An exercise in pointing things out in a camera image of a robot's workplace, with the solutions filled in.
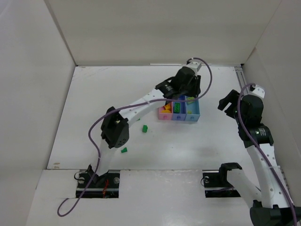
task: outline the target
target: small green block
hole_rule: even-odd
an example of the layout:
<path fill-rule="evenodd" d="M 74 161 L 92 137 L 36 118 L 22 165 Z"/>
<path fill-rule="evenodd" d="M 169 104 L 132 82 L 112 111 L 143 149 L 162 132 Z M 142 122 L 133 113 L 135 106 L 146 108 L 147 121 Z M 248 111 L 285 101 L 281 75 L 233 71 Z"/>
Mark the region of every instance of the small green block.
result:
<path fill-rule="evenodd" d="M 147 125 L 143 125 L 142 127 L 142 133 L 146 133 L 147 132 Z"/>
<path fill-rule="evenodd" d="M 194 100 L 194 97 L 188 97 L 186 100 Z"/>
<path fill-rule="evenodd" d="M 174 113 L 180 113 L 180 103 L 174 104 Z"/>
<path fill-rule="evenodd" d="M 127 152 L 127 148 L 126 147 L 121 150 L 121 153 L 124 153 L 124 152 Z"/>

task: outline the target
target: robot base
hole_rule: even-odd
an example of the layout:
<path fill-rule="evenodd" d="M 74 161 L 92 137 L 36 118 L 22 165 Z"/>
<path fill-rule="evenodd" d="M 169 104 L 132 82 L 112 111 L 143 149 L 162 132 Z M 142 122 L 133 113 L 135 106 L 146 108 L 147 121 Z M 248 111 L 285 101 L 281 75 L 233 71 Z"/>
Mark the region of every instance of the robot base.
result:
<path fill-rule="evenodd" d="M 79 181 L 76 188 L 76 198 L 80 196 L 88 181 L 88 173 L 79 173 Z M 120 171 L 110 170 L 99 177 L 98 183 L 92 182 L 82 198 L 118 198 L 119 197 Z"/>

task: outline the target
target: white table surface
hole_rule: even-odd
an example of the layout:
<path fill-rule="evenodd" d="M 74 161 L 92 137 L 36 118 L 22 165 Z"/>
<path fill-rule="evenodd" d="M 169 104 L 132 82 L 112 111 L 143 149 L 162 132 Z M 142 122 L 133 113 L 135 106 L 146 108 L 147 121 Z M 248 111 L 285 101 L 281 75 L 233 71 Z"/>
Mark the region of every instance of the white table surface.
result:
<path fill-rule="evenodd" d="M 201 170 L 121 171 L 118 199 L 75 202 L 76 170 L 45 170 L 26 226 L 251 226 L 242 198 L 205 198 Z"/>
<path fill-rule="evenodd" d="M 111 107 L 128 105 L 174 76 L 180 66 L 77 67 L 58 127 L 48 169 L 86 169 L 96 150 L 87 132 Z M 232 89 L 240 90 L 233 67 L 211 66 L 213 83 L 199 100 L 197 123 L 160 121 L 151 112 L 130 128 L 127 153 L 118 150 L 112 170 L 218 169 L 222 163 L 238 162 L 257 181 L 253 164 L 238 136 L 236 122 L 217 109 L 219 100 Z M 201 90 L 209 83 L 203 66 Z M 142 126 L 148 132 L 142 133 Z M 101 140 L 101 123 L 92 137 Z"/>

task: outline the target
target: screw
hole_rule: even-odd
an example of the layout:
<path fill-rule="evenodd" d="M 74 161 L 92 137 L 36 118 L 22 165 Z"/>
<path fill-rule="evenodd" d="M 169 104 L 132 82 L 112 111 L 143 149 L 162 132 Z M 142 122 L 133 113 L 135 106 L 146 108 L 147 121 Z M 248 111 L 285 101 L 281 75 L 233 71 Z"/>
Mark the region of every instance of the screw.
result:
<path fill-rule="evenodd" d="M 85 182 L 85 179 L 84 178 L 79 178 L 78 182 L 79 182 L 79 184 L 83 184 Z"/>
<path fill-rule="evenodd" d="M 119 184 L 119 181 L 120 181 L 119 178 L 114 178 L 114 179 L 113 179 L 113 182 L 114 182 L 115 184 Z"/>
<path fill-rule="evenodd" d="M 208 177 L 208 176 L 205 176 L 205 177 L 204 177 L 204 182 L 205 182 L 206 184 L 209 183 L 209 177 Z"/>

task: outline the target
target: white panel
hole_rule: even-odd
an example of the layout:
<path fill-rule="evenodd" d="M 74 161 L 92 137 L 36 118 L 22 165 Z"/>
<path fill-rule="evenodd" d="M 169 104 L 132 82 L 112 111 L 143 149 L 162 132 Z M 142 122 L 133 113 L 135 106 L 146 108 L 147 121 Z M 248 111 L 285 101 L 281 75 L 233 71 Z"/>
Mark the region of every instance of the white panel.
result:
<path fill-rule="evenodd" d="M 76 170 L 45 170 L 27 226 L 251 226 L 242 198 L 205 198 L 202 170 L 121 171 L 118 199 L 82 199 L 61 218 L 56 210 L 75 197 Z M 68 200 L 65 213 L 74 204 Z"/>
<path fill-rule="evenodd" d="M 0 171 L 2 226 L 24 226 L 42 170 Z"/>
<path fill-rule="evenodd" d="M 95 159 L 96 149 L 88 139 L 90 126 L 109 107 L 121 107 L 143 97 L 180 66 L 77 67 L 63 110 L 50 156 L 49 169 L 86 169 Z M 197 123 L 158 120 L 153 111 L 130 129 L 127 153 L 115 153 L 110 169 L 171 170 L 218 169 L 221 163 L 238 162 L 257 181 L 253 164 L 238 136 L 234 119 L 217 109 L 219 100 L 232 89 L 239 90 L 233 67 L 211 66 L 211 90 L 200 99 Z M 203 66 L 201 90 L 209 83 Z M 142 133 L 143 125 L 148 132 Z M 101 123 L 92 137 L 101 139 Z"/>
<path fill-rule="evenodd" d="M 74 63 L 43 0 L 0 5 L 0 170 L 44 169 Z"/>
<path fill-rule="evenodd" d="M 301 205 L 301 1 L 282 1 L 244 66 L 248 81 L 266 88 L 264 122 L 295 204 Z"/>
<path fill-rule="evenodd" d="M 47 0 L 79 65 L 244 63 L 281 0 Z"/>

